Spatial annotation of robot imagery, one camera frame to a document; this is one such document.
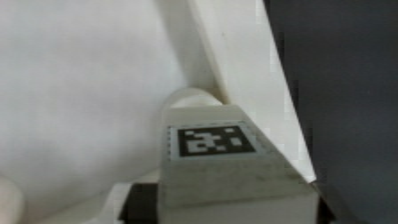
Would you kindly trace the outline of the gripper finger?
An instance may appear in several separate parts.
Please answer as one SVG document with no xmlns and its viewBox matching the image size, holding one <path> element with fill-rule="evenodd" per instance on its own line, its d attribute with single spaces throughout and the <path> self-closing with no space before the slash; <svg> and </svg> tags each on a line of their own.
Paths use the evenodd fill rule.
<svg viewBox="0 0 398 224">
<path fill-rule="evenodd" d="M 158 224 L 158 184 L 137 183 L 128 192 L 117 220 L 122 224 Z"/>
</svg>

